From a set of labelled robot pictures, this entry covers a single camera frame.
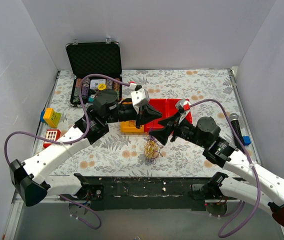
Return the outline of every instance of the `gray floor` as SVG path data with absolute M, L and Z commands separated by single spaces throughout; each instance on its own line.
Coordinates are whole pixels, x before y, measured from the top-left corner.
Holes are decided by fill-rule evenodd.
M 229 210 L 236 203 L 228 203 Z M 251 211 L 242 213 L 225 231 L 236 227 Z M 100 211 L 102 227 L 92 230 L 70 217 L 67 203 L 40 203 L 23 207 L 15 240 L 214 240 L 225 219 L 189 213 L 188 209 L 106 210 Z M 97 220 L 88 213 L 92 224 Z M 258 210 L 251 221 L 228 240 L 283 240 L 280 226 L 265 212 Z

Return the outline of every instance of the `yellow lego brick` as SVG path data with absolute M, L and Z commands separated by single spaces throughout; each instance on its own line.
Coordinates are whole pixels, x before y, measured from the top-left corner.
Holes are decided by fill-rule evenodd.
M 97 86 L 97 89 L 99 89 L 100 91 L 103 91 L 104 89 L 107 89 L 107 85 L 105 85 L 104 83 L 100 83 Z
M 141 128 L 138 129 L 135 121 L 122 121 L 120 128 L 122 133 L 144 133 L 144 125 L 141 125 Z
M 45 110 L 43 119 L 51 128 L 57 128 L 60 117 L 61 117 L 61 113 L 55 112 L 53 108 L 49 107 Z

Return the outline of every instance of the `white backdrop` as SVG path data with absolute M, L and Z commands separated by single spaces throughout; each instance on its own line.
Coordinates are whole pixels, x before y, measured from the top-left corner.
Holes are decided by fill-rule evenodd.
M 245 54 L 237 86 L 263 165 L 284 178 L 284 0 L 276 1 Z
M 4 141 L 13 131 L 35 133 L 57 69 L 21 1 L 0 0 L 0 239 L 14 187 L 4 158 Z M 26 159 L 34 139 L 14 136 L 9 157 Z
M 22 0 L 59 70 L 65 45 L 120 42 L 123 69 L 238 66 L 275 0 Z

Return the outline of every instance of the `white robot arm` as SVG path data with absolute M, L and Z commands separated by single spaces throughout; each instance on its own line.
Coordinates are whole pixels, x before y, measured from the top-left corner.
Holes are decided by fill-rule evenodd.
M 219 136 L 221 129 L 212 117 L 201 117 L 196 126 L 185 119 L 185 99 L 176 105 L 178 112 L 158 123 L 164 128 L 150 131 L 161 144 L 165 145 L 172 134 L 171 142 L 177 137 L 204 148 L 203 155 L 211 163 L 233 172 L 251 185 L 236 181 L 226 174 L 217 172 L 203 190 L 215 198 L 234 197 L 250 204 L 257 201 L 257 180 L 247 156 L 235 145 Z M 284 179 L 276 176 L 262 166 L 254 165 L 261 186 L 259 207 L 272 214 L 273 218 L 284 227 Z
M 86 112 L 90 119 L 87 135 L 80 139 L 87 129 L 87 121 L 82 117 L 67 133 L 59 139 L 60 144 L 52 144 L 35 156 L 23 162 L 9 163 L 12 184 L 27 206 L 39 203 L 46 196 L 70 194 L 78 199 L 84 198 L 90 188 L 85 177 L 80 174 L 70 176 L 49 176 L 68 158 L 87 148 L 90 144 L 109 132 L 109 123 L 136 120 L 136 127 L 161 118 L 162 114 L 150 104 L 148 92 L 141 86 L 130 82 L 133 90 L 131 98 L 117 102 L 117 93 L 105 89 L 96 94 L 92 106 Z

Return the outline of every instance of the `tangled rubber bands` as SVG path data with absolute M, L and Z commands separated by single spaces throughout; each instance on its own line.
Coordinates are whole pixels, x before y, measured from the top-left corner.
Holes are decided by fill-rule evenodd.
M 156 158 L 159 156 L 163 157 L 161 154 L 163 146 L 158 144 L 158 141 L 153 136 L 148 135 L 145 140 L 146 144 L 144 145 L 144 154 L 146 161 L 151 164 L 156 164 Z

